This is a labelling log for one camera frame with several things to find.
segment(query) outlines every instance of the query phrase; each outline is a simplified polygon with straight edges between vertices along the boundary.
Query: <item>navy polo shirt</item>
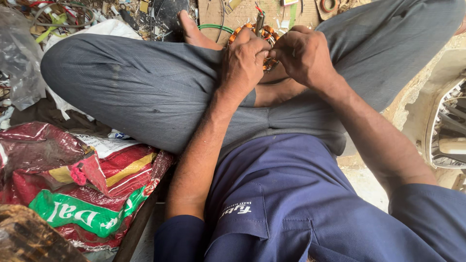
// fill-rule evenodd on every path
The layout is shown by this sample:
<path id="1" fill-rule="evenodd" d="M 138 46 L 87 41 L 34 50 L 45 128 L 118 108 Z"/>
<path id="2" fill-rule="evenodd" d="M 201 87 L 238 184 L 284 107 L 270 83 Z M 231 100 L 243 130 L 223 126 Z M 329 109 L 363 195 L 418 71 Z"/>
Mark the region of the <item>navy polo shirt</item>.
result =
<path id="1" fill-rule="evenodd" d="M 466 261 L 466 195 L 404 185 L 389 213 L 362 200 L 325 144 L 305 134 L 256 138 L 219 165 L 206 221 L 167 220 L 154 261 Z"/>

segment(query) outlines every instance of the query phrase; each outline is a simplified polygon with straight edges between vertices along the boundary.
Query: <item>shirt pocket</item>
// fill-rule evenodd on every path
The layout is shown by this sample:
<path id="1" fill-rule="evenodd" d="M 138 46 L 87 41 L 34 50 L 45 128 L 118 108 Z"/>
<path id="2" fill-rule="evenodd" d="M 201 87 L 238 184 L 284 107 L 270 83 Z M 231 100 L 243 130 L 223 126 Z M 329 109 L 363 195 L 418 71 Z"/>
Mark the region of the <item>shirt pocket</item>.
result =
<path id="1" fill-rule="evenodd" d="M 221 236 L 231 233 L 249 234 L 261 240 L 269 238 L 262 186 L 248 182 L 224 201 L 220 218 L 207 251 Z"/>

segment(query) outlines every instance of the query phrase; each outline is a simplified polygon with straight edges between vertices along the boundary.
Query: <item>clear plastic bag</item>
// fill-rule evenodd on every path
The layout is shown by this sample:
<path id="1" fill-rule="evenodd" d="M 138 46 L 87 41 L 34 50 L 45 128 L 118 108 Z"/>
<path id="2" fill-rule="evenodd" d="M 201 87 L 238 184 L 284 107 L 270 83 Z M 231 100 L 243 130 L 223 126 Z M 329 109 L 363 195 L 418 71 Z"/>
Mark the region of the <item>clear plastic bag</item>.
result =
<path id="1" fill-rule="evenodd" d="M 45 97 L 41 75 L 43 52 L 20 12 L 0 7 L 0 71 L 10 75 L 12 104 L 23 110 Z"/>

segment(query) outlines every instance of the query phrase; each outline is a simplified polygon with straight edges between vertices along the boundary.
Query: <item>man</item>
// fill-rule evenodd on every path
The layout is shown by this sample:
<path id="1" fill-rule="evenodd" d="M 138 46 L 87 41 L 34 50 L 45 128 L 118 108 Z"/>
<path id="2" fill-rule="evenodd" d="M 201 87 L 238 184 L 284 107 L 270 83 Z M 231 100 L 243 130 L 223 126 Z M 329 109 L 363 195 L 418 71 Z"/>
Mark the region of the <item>man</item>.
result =
<path id="1" fill-rule="evenodd" d="M 296 26 L 274 48 L 243 29 L 221 51 L 183 11 L 187 44 L 82 34 L 56 44 L 41 68 L 77 108 L 184 149 L 156 261 L 463 261 L 466 196 L 437 186 L 379 112 L 464 14 L 464 0 L 380 0 L 317 31 Z M 268 56 L 282 67 L 264 76 Z M 345 130 L 390 214 L 338 168 Z"/>

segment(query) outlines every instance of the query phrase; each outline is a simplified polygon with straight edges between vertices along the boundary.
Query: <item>metal rod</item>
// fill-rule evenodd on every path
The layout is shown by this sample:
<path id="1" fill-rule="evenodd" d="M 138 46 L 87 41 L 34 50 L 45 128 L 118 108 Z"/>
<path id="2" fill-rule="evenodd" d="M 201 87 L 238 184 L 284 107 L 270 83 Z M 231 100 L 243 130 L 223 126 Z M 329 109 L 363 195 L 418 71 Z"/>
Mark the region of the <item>metal rod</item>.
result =
<path id="1" fill-rule="evenodd" d="M 256 36 L 259 37 L 262 33 L 262 29 L 264 28 L 264 18 L 265 15 L 262 15 L 260 12 L 257 13 L 257 21 L 256 21 Z"/>

